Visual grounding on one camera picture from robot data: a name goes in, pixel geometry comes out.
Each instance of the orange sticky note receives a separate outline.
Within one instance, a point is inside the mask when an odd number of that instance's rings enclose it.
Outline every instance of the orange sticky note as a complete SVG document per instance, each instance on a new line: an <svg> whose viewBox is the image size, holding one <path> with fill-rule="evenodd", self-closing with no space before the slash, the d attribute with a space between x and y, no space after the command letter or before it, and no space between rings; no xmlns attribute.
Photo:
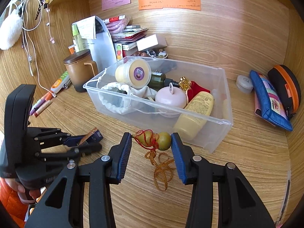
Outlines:
<svg viewBox="0 0 304 228"><path fill-rule="evenodd" d="M138 0L139 10L164 7L187 8L201 11L201 0Z"/></svg>

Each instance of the silver screw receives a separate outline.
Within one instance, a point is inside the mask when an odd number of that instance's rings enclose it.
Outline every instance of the silver screw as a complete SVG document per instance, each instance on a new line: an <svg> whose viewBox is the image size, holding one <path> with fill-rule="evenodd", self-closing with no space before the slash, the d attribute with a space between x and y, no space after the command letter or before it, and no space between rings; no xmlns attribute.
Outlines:
<svg viewBox="0 0 304 228"><path fill-rule="evenodd" d="M101 157L101 160L102 160L102 161L109 161L109 160L110 160L110 156L109 156L109 155L103 155L103 156Z"/></svg>
<svg viewBox="0 0 304 228"><path fill-rule="evenodd" d="M202 157L199 156L199 155L194 155L193 158L192 158L194 161L201 161L202 160Z"/></svg>
<svg viewBox="0 0 304 228"><path fill-rule="evenodd" d="M75 168L75 166L76 166L75 161L71 159L67 165L68 169L73 169Z"/></svg>
<svg viewBox="0 0 304 228"><path fill-rule="evenodd" d="M233 169L235 168L235 164L229 162L229 163L227 164L227 167L228 167L229 169L232 169L232 170L233 170Z"/></svg>

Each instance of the orange zipper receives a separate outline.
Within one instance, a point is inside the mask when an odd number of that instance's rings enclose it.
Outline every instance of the orange zipper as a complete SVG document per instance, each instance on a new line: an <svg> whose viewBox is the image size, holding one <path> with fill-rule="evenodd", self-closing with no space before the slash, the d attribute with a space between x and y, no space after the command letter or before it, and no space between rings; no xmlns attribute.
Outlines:
<svg viewBox="0 0 304 228"><path fill-rule="evenodd" d="M299 108L299 97L298 97L298 92L295 87L295 84L292 81L292 79L290 78L290 76L288 75L288 73L285 71L285 69L283 69L282 66L276 65L276 66L274 66L274 68L277 71L279 71L279 73L283 76L284 80L286 81L286 83L288 84L288 86L291 90L291 97L292 97L292 103L293 103L292 112L295 113L297 111L297 109Z"/></svg>

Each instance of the yellow bottle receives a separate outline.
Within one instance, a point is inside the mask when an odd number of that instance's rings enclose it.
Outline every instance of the yellow bottle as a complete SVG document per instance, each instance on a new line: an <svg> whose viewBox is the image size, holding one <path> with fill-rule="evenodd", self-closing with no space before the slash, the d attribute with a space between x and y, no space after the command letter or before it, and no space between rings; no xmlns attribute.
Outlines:
<svg viewBox="0 0 304 228"><path fill-rule="evenodd" d="M210 116L214 105L214 98L210 93L199 92L185 107L186 110ZM207 120L181 114L174 125L174 132L179 133L182 139L193 140Z"/></svg>

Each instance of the purple round sticker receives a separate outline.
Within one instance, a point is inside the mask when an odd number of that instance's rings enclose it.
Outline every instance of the purple round sticker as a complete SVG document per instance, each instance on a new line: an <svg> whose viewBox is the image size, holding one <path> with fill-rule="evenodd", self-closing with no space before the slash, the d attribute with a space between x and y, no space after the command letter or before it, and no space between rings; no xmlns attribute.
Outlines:
<svg viewBox="0 0 304 228"><path fill-rule="evenodd" d="M142 80L145 76L145 71L141 67L137 67L134 70L134 78L138 81Z"/></svg>

